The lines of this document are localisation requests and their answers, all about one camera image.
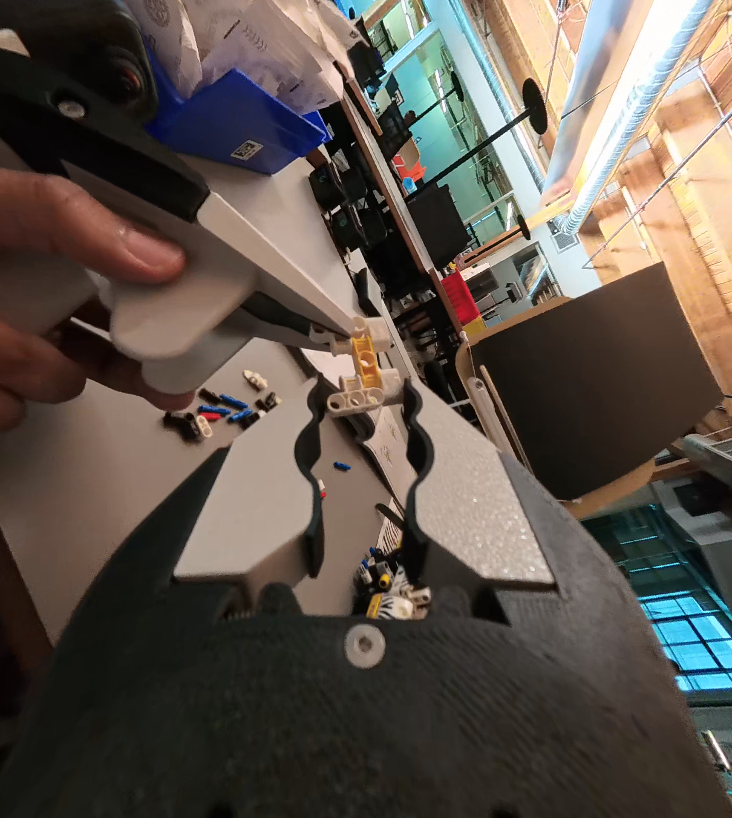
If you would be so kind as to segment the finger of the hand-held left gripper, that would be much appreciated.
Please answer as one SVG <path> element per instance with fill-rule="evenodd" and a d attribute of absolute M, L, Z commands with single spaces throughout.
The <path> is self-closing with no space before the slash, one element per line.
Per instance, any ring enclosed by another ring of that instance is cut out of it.
<path fill-rule="evenodd" d="M 174 281 L 112 284 L 110 335 L 129 357 L 175 358 L 234 334 L 307 346 L 358 334 L 360 319 L 218 194 L 194 222 L 125 190 L 98 190 L 98 200 L 186 255 Z"/>
<path fill-rule="evenodd" d="M 253 339 L 324 345 L 329 295 L 322 288 L 141 292 L 141 376 L 160 393 L 195 391 Z"/>

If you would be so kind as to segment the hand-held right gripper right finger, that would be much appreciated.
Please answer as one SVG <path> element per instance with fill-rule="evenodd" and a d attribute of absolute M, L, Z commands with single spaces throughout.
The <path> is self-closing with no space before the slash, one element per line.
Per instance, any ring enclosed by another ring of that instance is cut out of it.
<path fill-rule="evenodd" d="M 415 478 L 401 540 L 407 577 L 430 588 L 555 590 L 502 452 L 419 380 L 403 384 Z"/>

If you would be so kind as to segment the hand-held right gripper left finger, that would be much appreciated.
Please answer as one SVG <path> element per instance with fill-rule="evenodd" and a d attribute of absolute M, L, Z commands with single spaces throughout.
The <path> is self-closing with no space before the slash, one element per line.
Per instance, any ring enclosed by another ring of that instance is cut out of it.
<path fill-rule="evenodd" d="M 181 582 L 228 581 L 246 595 L 294 588 L 324 561 L 320 458 L 324 388 L 308 380 L 228 448 L 174 570 Z"/>

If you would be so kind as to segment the zebra striped lego helicopter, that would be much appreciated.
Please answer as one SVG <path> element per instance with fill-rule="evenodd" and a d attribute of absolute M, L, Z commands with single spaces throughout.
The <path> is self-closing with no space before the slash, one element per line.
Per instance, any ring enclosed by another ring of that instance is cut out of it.
<path fill-rule="evenodd" d="M 354 571 L 352 614 L 372 620 L 422 620 L 431 607 L 432 591 L 412 582 L 403 553 L 403 512 L 391 499 L 377 504 L 381 529 L 376 545 Z"/>

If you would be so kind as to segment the small white brick piece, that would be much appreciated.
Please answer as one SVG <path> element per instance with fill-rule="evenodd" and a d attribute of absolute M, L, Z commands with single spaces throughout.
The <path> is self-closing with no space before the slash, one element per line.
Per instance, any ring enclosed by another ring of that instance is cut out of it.
<path fill-rule="evenodd" d="M 349 357 L 352 375 L 339 377 L 339 389 L 327 398 L 327 412 L 333 417 L 359 415 L 398 405 L 403 397 L 403 379 L 395 368 L 382 369 L 379 353 L 393 345 L 392 333 L 383 317 L 352 318 L 353 329 L 348 338 L 336 336 L 310 324 L 309 338 L 329 347 L 334 356 Z"/>

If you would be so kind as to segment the lego instruction booklet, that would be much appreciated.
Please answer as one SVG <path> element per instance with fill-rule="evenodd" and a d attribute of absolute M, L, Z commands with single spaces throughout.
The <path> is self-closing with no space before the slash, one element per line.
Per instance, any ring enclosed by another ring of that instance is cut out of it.
<path fill-rule="evenodd" d="M 341 378 L 351 379 L 355 375 L 350 356 L 294 347 L 289 351 L 302 371 L 310 377 L 317 376 L 329 394 L 339 391 Z M 400 410 L 399 406 L 373 407 L 361 414 L 341 416 L 336 423 L 365 451 L 395 503 L 404 510 L 417 475 L 407 458 L 408 444 Z"/>

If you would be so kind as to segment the person's left hand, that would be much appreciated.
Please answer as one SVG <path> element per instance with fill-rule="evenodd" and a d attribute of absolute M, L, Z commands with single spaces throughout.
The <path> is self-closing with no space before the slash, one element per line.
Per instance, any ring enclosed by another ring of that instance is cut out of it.
<path fill-rule="evenodd" d="M 64 257 L 106 277 L 139 284 L 171 281 L 184 251 L 102 206 L 67 179 L 0 169 L 0 252 Z M 47 335 L 0 321 L 0 432 L 16 427 L 27 403 L 73 400 L 88 381 L 141 397 L 164 412 L 186 409 L 193 393 L 148 386 L 140 365 L 72 321 Z"/>

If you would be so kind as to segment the black cube device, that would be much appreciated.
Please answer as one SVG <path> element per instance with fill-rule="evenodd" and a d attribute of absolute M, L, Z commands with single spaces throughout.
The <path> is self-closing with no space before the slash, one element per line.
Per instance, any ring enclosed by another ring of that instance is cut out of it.
<path fill-rule="evenodd" d="M 342 253 L 369 247 L 359 212 L 352 204 L 343 204 L 331 213 L 329 226 L 332 240 Z"/>
<path fill-rule="evenodd" d="M 330 213 L 348 203 L 340 173 L 334 164 L 326 162 L 315 168 L 309 176 L 309 182 L 321 211 Z"/>

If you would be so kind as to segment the blue storage bin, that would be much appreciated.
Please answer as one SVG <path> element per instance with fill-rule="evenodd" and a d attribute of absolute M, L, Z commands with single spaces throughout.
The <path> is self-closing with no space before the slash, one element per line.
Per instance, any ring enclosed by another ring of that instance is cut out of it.
<path fill-rule="evenodd" d="M 149 60 L 158 108 L 146 130 L 178 154 L 272 176 L 330 139 L 318 111 L 296 114 L 236 69 L 184 99 Z"/>

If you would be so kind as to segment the black board book stand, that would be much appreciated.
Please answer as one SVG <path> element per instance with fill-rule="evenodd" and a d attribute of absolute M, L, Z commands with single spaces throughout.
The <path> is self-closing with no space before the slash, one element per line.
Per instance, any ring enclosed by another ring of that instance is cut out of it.
<path fill-rule="evenodd" d="M 722 399 L 662 262 L 497 325 L 454 365 L 463 381 L 486 372 L 527 464 L 507 469 L 528 511 L 647 465 Z"/>

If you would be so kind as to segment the bundle of printed paper bags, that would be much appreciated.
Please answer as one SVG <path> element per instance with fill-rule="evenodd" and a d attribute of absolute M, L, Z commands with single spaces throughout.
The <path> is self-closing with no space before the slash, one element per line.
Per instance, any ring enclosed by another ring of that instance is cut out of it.
<path fill-rule="evenodd" d="M 236 69 L 299 115 L 340 101 L 354 22 L 326 1 L 128 1 L 180 97 Z"/>

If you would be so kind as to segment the black monitor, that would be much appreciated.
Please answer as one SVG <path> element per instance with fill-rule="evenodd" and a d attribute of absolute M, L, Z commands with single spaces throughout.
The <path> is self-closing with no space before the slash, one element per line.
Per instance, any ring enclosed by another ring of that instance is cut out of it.
<path fill-rule="evenodd" d="M 418 232 L 435 267 L 448 266 L 470 241 L 449 185 L 430 186 L 406 199 Z"/>

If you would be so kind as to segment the red crate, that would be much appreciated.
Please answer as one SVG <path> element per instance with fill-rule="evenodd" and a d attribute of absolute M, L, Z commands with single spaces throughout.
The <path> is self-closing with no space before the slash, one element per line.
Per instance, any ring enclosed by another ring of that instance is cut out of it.
<path fill-rule="evenodd" d="M 461 271 L 453 271 L 444 277 L 442 285 L 461 326 L 469 325 L 481 316 Z"/>

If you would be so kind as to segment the black floor lamp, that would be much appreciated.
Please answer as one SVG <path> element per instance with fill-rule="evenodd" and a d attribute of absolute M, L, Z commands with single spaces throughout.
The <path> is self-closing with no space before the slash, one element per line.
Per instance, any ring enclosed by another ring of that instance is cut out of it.
<path fill-rule="evenodd" d="M 485 242 L 475 251 L 472 251 L 471 255 L 474 258 L 479 258 L 484 254 L 492 253 L 498 249 L 501 249 L 504 245 L 510 243 L 518 237 L 523 237 L 525 240 L 530 240 L 531 238 L 527 221 L 521 215 L 516 217 L 516 225 L 514 225 L 511 229 L 494 237 L 494 239 Z"/>
<path fill-rule="evenodd" d="M 420 186 L 417 193 L 422 193 L 423 189 L 439 183 L 454 170 L 467 163 L 471 158 L 474 158 L 486 148 L 490 147 L 494 141 L 513 130 L 525 120 L 528 121 L 531 130 L 535 132 L 536 135 L 544 135 L 548 128 L 548 113 L 545 106 L 545 98 L 543 97 L 542 92 L 539 90 L 539 86 L 532 78 L 527 78 L 522 85 L 522 101 L 524 108 L 520 114 L 516 115 L 509 122 L 506 122 L 504 126 L 494 131 L 487 138 L 483 139 L 483 141 L 479 142 L 465 155 L 447 165 L 435 176 L 425 180 L 425 184 Z"/>

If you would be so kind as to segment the silver ventilation duct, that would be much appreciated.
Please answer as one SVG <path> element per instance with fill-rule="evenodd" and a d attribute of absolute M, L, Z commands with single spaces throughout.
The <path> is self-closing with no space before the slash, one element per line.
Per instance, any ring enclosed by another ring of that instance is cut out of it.
<path fill-rule="evenodd" d="M 572 199 L 560 233 L 578 233 L 714 4 L 590 2 L 542 195 Z"/>

